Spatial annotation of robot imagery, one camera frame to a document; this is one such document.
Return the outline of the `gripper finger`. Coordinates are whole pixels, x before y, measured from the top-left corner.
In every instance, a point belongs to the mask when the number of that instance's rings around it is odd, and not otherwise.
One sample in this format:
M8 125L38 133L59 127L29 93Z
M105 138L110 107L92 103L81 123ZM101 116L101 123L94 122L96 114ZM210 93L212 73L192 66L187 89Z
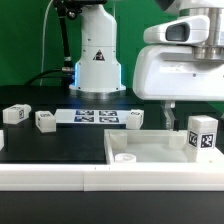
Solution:
M178 131L180 122L175 117L173 110L175 109L175 102L172 100L165 100L161 102L161 108L165 116L165 124L167 130Z

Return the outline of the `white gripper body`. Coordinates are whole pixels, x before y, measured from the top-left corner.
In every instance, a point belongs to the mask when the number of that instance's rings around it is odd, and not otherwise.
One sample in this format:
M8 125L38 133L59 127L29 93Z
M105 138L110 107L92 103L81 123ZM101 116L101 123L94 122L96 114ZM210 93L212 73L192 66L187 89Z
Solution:
M224 63L196 60L192 47L147 46L137 57L133 91L143 100L224 101Z

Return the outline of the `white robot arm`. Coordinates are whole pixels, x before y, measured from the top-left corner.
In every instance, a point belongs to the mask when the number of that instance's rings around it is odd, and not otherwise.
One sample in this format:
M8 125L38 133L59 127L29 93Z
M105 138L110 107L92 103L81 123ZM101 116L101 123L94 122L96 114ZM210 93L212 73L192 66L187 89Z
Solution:
M155 0L177 19L144 31L133 91L162 100L169 126L174 101L224 101L224 0ZM107 98L125 89L116 59L117 24L101 5L82 10L82 53L70 91Z

